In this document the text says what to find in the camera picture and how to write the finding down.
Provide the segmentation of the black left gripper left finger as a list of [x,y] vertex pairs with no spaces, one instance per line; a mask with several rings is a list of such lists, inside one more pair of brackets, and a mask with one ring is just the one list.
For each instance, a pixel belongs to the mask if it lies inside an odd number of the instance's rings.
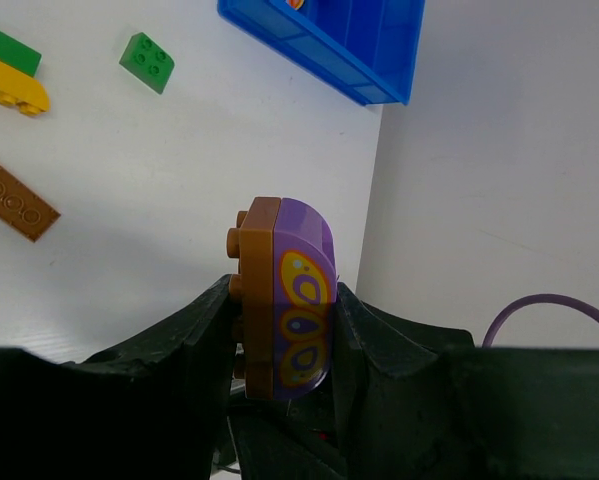
[[221,278],[81,363],[0,347],[0,479],[206,479],[237,309]]

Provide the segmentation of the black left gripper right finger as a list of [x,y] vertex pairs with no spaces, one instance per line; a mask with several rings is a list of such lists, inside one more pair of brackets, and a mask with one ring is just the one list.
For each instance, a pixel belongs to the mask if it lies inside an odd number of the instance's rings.
[[479,348],[340,285],[331,374],[352,479],[599,479],[599,350]]

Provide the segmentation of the brown purple butterfly lego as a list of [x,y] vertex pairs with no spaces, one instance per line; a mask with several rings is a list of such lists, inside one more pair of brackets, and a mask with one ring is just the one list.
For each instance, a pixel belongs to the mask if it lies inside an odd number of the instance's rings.
[[257,197],[237,215],[226,250],[237,260],[230,299],[241,307],[234,375],[255,400],[294,400],[331,366],[337,271],[331,229],[308,204]]

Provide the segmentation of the yellow butterfly lego brick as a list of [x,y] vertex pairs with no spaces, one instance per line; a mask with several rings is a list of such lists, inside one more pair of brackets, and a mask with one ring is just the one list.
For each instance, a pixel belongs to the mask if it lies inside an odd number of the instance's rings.
[[286,0],[286,3],[294,10],[300,10],[304,5],[305,0]]

